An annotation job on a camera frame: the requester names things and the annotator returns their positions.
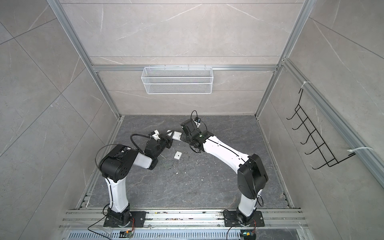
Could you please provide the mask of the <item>white remote control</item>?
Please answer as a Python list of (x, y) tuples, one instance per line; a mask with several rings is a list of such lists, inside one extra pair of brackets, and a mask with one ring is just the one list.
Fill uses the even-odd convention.
[(182, 133), (174, 130), (168, 131), (166, 135), (168, 135), (169, 137), (172, 137), (173, 140), (177, 140), (177, 141), (181, 141), (181, 138), (182, 138)]

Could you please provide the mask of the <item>white remote battery cover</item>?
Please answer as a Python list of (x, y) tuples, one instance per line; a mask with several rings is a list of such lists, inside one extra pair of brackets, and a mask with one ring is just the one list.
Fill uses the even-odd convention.
[(182, 156), (182, 152), (177, 151), (177, 152), (175, 153), (175, 155), (174, 155), (174, 159), (175, 159), (175, 160), (180, 160), (180, 159), (181, 159), (181, 156)]

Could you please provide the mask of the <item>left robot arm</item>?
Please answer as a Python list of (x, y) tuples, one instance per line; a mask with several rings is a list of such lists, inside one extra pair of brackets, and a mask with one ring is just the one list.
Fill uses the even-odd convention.
[(173, 132), (168, 131), (158, 137), (147, 137), (146, 148), (142, 151), (122, 144), (115, 147), (99, 162), (98, 169), (108, 185), (110, 204), (104, 227), (126, 227), (133, 225), (130, 203), (126, 192), (126, 178), (133, 165), (153, 170), (158, 156), (173, 143)]

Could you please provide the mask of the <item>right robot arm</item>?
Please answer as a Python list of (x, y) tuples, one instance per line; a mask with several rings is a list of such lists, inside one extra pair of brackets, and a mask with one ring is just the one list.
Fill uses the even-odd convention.
[(186, 142), (192, 150), (198, 149), (215, 156), (237, 174), (237, 186), (242, 195), (236, 219), (243, 226), (249, 225), (257, 211), (261, 192), (269, 180), (261, 158), (233, 149), (208, 130), (200, 130), (199, 126), (199, 120), (189, 119), (181, 123)]

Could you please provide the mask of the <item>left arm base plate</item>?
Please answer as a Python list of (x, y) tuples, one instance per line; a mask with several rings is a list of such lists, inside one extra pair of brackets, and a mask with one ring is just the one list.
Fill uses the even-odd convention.
[(114, 211), (110, 211), (107, 213), (106, 220), (103, 224), (103, 227), (142, 228), (145, 223), (146, 215), (147, 215), (147, 212), (145, 211), (137, 211), (137, 212), (128, 211), (123, 213), (116, 213)]

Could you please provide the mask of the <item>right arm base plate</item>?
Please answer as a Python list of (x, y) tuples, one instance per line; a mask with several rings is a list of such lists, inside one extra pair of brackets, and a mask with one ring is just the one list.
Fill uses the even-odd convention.
[(226, 227), (264, 227), (264, 217), (262, 212), (254, 211), (254, 213), (246, 217), (240, 211), (222, 211)]

